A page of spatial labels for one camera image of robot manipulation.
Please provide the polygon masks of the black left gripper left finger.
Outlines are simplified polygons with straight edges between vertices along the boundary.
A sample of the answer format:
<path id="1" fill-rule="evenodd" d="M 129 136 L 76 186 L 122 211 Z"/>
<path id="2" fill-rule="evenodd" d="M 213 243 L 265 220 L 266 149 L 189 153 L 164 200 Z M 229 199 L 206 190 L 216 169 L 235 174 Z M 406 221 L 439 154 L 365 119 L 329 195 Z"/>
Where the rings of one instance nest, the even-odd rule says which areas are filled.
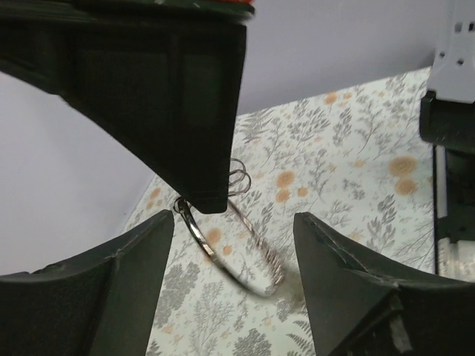
<path id="1" fill-rule="evenodd" d="M 3 355 L 144 355 L 174 233 L 164 210 L 95 248 L 1 277 Z"/>

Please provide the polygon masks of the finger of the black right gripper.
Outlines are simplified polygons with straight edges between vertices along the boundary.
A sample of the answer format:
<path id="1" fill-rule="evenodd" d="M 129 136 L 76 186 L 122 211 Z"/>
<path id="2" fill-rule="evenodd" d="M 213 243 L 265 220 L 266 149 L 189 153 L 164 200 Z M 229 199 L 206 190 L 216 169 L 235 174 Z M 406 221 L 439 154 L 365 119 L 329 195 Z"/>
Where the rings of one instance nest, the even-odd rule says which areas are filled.
<path id="1" fill-rule="evenodd" d="M 226 210 L 250 1 L 3 1 L 1 71 L 61 97 L 199 212 Z"/>

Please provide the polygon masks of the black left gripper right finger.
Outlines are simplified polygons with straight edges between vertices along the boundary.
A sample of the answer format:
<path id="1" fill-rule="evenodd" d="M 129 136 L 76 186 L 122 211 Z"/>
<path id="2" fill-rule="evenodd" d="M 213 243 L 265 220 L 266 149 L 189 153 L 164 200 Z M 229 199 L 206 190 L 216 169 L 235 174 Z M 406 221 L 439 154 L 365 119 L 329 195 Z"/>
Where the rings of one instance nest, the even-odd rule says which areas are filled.
<path id="1" fill-rule="evenodd" d="M 472 355 L 474 285 L 391 260 L 311 213 L 293 234 L 318 355 Z"/>

